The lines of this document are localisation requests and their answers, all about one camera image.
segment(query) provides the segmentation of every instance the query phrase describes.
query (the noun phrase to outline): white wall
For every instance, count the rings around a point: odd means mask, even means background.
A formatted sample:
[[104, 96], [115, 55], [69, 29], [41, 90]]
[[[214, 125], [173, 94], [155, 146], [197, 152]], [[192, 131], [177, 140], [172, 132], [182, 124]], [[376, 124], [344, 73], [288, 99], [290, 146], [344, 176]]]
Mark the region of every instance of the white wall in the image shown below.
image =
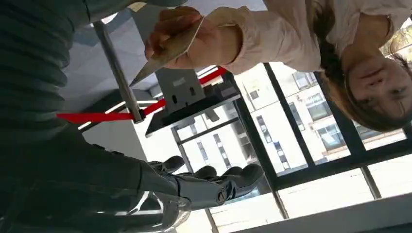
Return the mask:
[[126, 156], [146, 161], [131, 120], [101, 123], [85, 131], [83, 136], [90, 144], [98, 144], [108, 150], [115, 150]]
[[237, 233], [359, 233], [412, 222], [412, 194], [277, 222]]

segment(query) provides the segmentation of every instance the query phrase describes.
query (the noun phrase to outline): fabric sleeve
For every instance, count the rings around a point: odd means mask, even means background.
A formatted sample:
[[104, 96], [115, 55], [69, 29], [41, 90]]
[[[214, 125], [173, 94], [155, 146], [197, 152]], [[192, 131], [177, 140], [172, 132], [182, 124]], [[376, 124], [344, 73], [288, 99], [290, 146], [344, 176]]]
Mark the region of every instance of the fabric sleeve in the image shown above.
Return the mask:
[[290, 8], [291, 19], [283, 16], [285, 12], [250, 11], [245, 6], [239, 9], [221, 7], [208, 15], [217, 26], [238, 25], [242, 30], [240, 53], [224, 68], [240, 74], [258, 63], [283, 62], [300, 71], [317, 70], [319, 49], [309, 31], [305, 1], [299, 2], [300, 9]]

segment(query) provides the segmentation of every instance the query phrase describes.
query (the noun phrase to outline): woman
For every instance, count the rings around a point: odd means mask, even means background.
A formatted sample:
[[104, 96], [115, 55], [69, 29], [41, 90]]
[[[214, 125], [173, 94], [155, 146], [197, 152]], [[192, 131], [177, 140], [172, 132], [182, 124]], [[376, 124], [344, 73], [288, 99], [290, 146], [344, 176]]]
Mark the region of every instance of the woman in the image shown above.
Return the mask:
[[[168, 67], [220, 65], [235, 74], [261, 62], [306, 72], [321, 68], [330, 98], [354, 121], [382, 132], [410, 123], [412, 73], [404, 59], [385, 58], [379, 48], [411, 15], [412, 0], [264, 2], [268, 11], [213, 11], [190, 50]], [[162, 12], [146, 56], [161, 52], [169, 36], [200, 17], [190, 7]]]

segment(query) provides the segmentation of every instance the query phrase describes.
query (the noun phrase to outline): building window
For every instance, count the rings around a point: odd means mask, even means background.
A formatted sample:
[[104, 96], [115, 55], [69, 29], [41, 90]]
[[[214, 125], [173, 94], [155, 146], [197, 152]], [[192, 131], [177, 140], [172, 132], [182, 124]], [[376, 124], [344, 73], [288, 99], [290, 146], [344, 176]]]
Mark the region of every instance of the building window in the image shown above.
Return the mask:
[[190, 129], [192, 130], [192, 134], [193, 134], [193, 135], [196, 135], [196, 134], [197, 134], [196, 126], [190, 125]]
[[242, 126], [242, 123], [240, 121], [235, 121], [233, 123], [233, 127], [235, 128], [235, 131], [238, 135], [245, 133], [245, 130]]
[[299, 90], [303, 90], [317, 84], [316, 78], [312, 73], [295, 72], [292, 76]]
[[214, 134], [213, 138], [215, 139], [216, 143], [221, 143], [222, 141], [220, 140], [220, 137], [218, 134]]
[[306, 101], [306, 107], [313, 121], [320, 120], [332, 114], [324, 96], [320, 93], [309, 97]]
[[248, 137], [241, 137], [241, 138], [240, 138], [240, 144], [241, 144], [242, 146], [243, 146], [243, 145], [246, 145], [246, 144], [248, 144], [248, 143], [250, 143]]
[[368, 128], [360, 125], [357, 122], [354, 122], [354, 124], [355, 124], [356, 130], [358, 131], [359, 136], [362, 140], [365, 140], [365, 139], [368, 139], [368, 138], [371, 138], [371, 137], [378, 136], [378, 135], [382, 134], [381, 132], [368, 129]]
[[289, 165], [288, 159], [286, 158], [285, 153], [283, 152], [282, 146], [279, 142], [273, 142], [275, 149], [277, 151], [277, 155], [279, 156], [280, 162], [282, 163], [283, 169], [290, 169], [291, 166]]
[[300, 118], [300, 115], [296, 109], [296, 106], [294, 103], [290, 103], [289, 107], [292, 111], [293, 117], [295, 118], [295, 121], [297, 123], [297, 126], [299, 127], [300, 131], [305, 130], [305, 126], [303, 125], [302, 119]]
[[263, 137], [266, 140], [266, 143], [271, 143], [272, 142], [272, 137], [270, 136], [270, 133], [268, 131], [268, 128], [266, 127], [265, 121], [263, 120], [262, 116], [257, 116], [257, 123], [259, 124], [260, 130], [262, 130]]
[[318, 133], [327, 151], [346, 145], [342, 133], [336, 124], [319, 129]]
[[227, 168], [231, 168], [232, 165], [230, 164], [229, 159], [227, 158], [226, 151], [224, 150], [224, 147], [223, 147], [223, 144], [222, 144], [222, 141], [221, 141], [219, 135], [214, 134], [213, 138], [215, 139], [216, 145], [219, 148], [219, 152], [220, 152], [220, 154], [223, 158], [224, 164], [226, 165]]
[[199, 147], [199, 150], [200, 150], [200, 153], [201, 153], [202, 156], [203, 156], [203, 159], [204, 159], [205, 161], [209, 160], [209, 158], [208, 158], [208, 156], [207, 156], [207, 153], [206, 153], [206, 150], [205, 150], [205, 148], [203, 147], [202, 142], [198, 142], [198, 143], [197, 143], [197, 146]]
[[252, 100], [256, 100], [257, 98], [259, 98], [258, 91], [257, 91], [257, 90], [256, 90], [256, 91], [252, 91], [252, 92], [250, 93], [250, 98], [252, 98]]

